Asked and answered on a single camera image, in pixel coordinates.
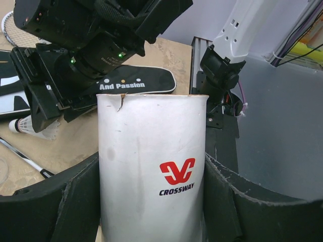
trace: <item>white plastic part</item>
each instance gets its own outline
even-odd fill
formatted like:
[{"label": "white plastic part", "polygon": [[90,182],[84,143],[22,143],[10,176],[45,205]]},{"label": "white plastic part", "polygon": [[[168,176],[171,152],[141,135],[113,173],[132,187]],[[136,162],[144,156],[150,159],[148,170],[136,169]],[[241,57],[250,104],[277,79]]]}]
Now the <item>white plastic part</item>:
[{"label": "white plastic part", "polygon": [[[16,120],[12,120],[9,123],[9,129],[13,133],[18,133],[15,127],[15,122]],[[27,116],[26,118],[22,118],[19,120],[18,129],[22,133],[30,134],[46,140],[54,140],[56,139],[56,134],[59,129],[59,125],[60,123],[58,121],[55,121],[43,131],[36,133],[32,127],[32,121],[31,121],[31,115],[30,115],[30,116]]]},{"label": "white plastic part", "polygon": [[15,126],[15,123],[17,120],[18,119],[14,119],[14,120],[10,121],[10,123],[9,123],[9,129],[12,133],[19,133],[19,131],[16,130],[16,126]]},{"label": "white plastic part", "polygon": [[201,242],[207,96],[98,100],[104,242]]},{"label": "white plastic part", "polygon": [[237,0],[224,28],[214,39],[214,51],[230,63],[244,61],[251,44],[278,0]]}]

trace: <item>shuttlecock tube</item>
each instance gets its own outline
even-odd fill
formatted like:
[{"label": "shuttlecock tube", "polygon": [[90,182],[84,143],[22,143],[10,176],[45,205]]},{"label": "shuttlecock tube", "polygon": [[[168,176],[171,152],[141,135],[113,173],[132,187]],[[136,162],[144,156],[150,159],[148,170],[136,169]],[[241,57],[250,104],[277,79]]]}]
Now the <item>shuttlecock tube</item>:
[{"label": "shuttlecock tube", "polygon": [[43,131],[36,133],[32,127],[31,116],[27,116],[22,119],[15,119],[9,123],[9,129],[13,133],[26,133],[46,140],[56,139],[60,123],[58,121],[53,122]]},{"label": "shuttlecock tube", "polygon": [[105,242],[201,242],[207,96],[98,99]]}]

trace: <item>black bracket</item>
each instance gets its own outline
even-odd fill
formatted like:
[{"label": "black bracket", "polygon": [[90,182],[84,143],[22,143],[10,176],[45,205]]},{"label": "black bracket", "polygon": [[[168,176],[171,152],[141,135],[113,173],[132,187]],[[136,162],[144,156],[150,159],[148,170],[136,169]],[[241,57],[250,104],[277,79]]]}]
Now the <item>black bracket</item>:
[{"label": "black bracket", "polygon": [[10,54],[25,89],[36,132],[45,129],[63,113],[97,105],[97,93],[70,87],[66,85],[68,80],[57,75],[55,62],[64,55],[66,53],[62,51],[22,47],[13,48]]}]

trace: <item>cable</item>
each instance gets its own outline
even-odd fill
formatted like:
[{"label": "cable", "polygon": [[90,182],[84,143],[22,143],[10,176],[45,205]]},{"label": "cable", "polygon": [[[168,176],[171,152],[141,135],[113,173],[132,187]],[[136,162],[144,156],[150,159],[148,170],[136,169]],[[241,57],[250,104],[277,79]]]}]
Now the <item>cable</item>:
[{"label": "cable", "polygon": [[320,44],[318,47],[314,48],[314,49],[313,49],[313,50],[311,50],[310,52],[308,52],[308,53],[306,53],[306,54],[304,54],[304,55],[301,55],[301,56],[298,56],[298,57],[292,58],[292,59],[290,59],[290,60],[288,60],[288,61],[286,61],[286,62],[283,62],[283,63],[279,64],[279,65],[278,65],[278,67],[279,67],[279,66],[281,66],[281,65],[283,65],[283,64],[286,64],[286,63],[288,63],[288,62],[292,62],[292,61],[294,61],[294,60],[296,60],[296,59],[300,59],[300,58],[302,58],[302,57],[304,57],[304,56],[307,56],[308,54],[311,54],[312,52],[316,51],[317,49],[319,49],[319,48],[320,48],[320,47],[322,47],[322,46],[323,46],[323,44]]},{"label": "cable", "polygon": [[[292,44],[292,46],[290,48],[288,48],[287,50],[284,50],[286,48],[286,46],[289,45],[289,40],[292,38],[293,34],[296,33],[296,31],[300,30],[305,24],[306,22],[309,20],[309,18],[311,17],[311,15],[309,15],[303,22],[302,24],[300,24],[289,36],[289,38],[287,39],[284,47],[281,49],[281,51],[279,52],[279,54],[277,56],[281,57],[281,56],[286,56],[288,54],[288,52],[290,52],[290,50],[298,43],[298,41],[303,38],[313,27],[313,25],[315,24],[315,22],[322,16],[323,14],[323,10],[317,15],[317,17],[314,19],[314,21],[312,22],[312,24],[304,31],[303,34],[301,34],[294,42],[294,44]],[[275,67],[279,66],[279,62],[281,60],[280,59],[275,59],[271,62],[271,64]]]}]

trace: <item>gray wall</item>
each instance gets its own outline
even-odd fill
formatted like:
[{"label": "gray wall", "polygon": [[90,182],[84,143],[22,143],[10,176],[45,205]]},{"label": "gray wall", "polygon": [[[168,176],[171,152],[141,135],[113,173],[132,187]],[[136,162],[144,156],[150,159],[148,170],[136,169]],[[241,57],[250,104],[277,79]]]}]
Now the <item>gray wall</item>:
[{"label": "gray wall", "polygon": [[[184,44],[191,44],[194,36],[213,40],[236,3],[236,0],[193,1],[194,5],[175,20],[162,37]],[[272,52],[295,24],[307,4],[308,0],[280,0],[258,33],[251,52]]]}]

